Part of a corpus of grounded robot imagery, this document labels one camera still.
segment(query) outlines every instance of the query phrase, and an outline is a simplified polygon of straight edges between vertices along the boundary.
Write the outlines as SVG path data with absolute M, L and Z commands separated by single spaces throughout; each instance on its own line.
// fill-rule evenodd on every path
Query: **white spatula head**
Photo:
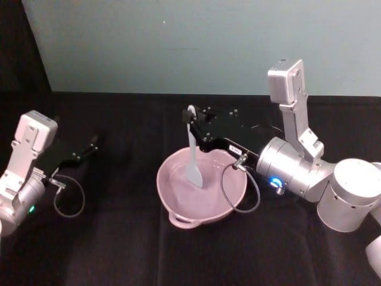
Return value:
M 188 106 L 188 110 L 191 111 L 196 116 L 195 107 L 190 105 Z M 190 132 L 190 125 L 188 127 L 188 138 L 189 138 L 189 149 L 190 149 L 190 160 L 186 165 L 185 175 L 186 179 L 197 186 L 198 188 L 202 188 L 202 175 L 200 170 L 197 167 L 196 161 L 196 139 L 193 134 Z

